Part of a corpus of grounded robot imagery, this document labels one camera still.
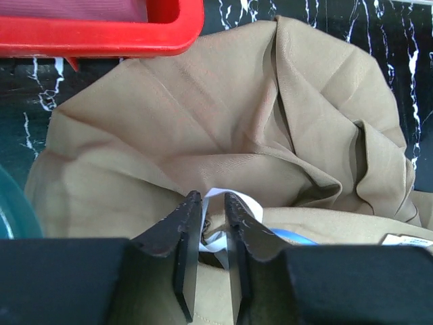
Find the blue wire hanger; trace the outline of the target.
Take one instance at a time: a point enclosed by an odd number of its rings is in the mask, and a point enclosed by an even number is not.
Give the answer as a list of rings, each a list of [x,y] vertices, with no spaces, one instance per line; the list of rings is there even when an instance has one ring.
[[[306,238],[304,236],[301,236],[300,234],[297,234],[295,232],[291,232],[288,230],[278,229],[278,228],[271,228],[271,231],[279,236],[280,238],[288,241],[293,242],[295,244],[304,245],[304,246],[316,246],[318,243],[314,242],[313,240]]]

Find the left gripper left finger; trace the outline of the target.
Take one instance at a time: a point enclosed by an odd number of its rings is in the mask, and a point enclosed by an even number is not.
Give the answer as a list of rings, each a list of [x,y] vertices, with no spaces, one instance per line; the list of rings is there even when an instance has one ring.
[[[1,241],[2,324],[189,324],[202,200],[134,239]]]

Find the tan brown garment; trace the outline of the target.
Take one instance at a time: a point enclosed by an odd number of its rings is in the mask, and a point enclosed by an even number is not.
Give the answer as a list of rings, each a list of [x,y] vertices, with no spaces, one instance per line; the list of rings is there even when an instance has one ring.
[[[45,239],[134,239],[202,200],[193,320],[235,324],[225,195],[318,245],[432,254],[432,196],[413,189],[376,60],[291,18],[125,60],[51,115],[25,193]]]

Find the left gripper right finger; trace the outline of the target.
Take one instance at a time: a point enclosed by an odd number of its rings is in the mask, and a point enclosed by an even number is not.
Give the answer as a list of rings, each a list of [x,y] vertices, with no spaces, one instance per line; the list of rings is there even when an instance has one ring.
[[[418,246],[292,245],[225,195],[235,324],[431,324],[432,254]]]

